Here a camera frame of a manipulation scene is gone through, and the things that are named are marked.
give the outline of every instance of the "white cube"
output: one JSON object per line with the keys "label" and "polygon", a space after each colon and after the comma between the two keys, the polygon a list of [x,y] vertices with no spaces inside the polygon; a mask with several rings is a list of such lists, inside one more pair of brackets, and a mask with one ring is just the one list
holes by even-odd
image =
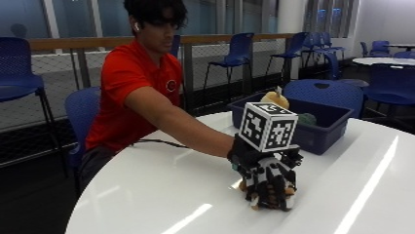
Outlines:
{"label": "white cube", "polygon": [[272,102],[249,102],[245,105],[238,134],[260,151],[289,148],[298,116]]}

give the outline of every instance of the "shirt logo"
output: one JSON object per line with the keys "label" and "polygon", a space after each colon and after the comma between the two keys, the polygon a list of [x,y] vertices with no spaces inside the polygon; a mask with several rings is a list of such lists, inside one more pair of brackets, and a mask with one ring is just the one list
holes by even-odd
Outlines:
{"label": "shirt logo", "polygon": [[166,89],[169,92],[173,92],[177,89],[177,81],[176,80],[168,81]]}

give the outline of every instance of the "wooden railing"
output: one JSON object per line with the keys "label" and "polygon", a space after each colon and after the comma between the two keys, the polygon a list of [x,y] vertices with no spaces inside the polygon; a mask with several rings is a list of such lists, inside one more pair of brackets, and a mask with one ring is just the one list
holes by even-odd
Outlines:
{"label": "wooden railing", "polygon": [[[254,41],[289,39],[293,34],[256,34]],[[232,35],[182,35],[181,44],[210,44],[232,41]],[[60,39],[28,39],[33,51],[49,51],[56,49],[112,48],[131,42],[133,37],[103,38],[60,38]]]}

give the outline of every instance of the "earbud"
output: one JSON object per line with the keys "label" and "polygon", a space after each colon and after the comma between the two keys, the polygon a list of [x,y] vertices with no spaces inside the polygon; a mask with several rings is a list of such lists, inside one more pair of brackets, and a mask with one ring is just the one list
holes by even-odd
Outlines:
{"label": "earbud", "polygon": [[137,22],[133,24],[133,27],[135,27],[135,29],[136,29],[137,31],[140,31],[140,27],[139,27],[139,23],[137,23]]}

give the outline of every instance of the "dark hair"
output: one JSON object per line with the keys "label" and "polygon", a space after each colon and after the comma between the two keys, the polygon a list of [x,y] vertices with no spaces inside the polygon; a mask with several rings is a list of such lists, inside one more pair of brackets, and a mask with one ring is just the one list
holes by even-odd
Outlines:
{"label": "dark hair", "polygon": [[[129,16],[137,20],[144,27],[144,22],[157,24],[159,22],[174,24],[178,29],[185,27],[186,8],[182,0],[125,0],[125,8]],[[164,10],[173,10],[173,17],[164,17]]]}

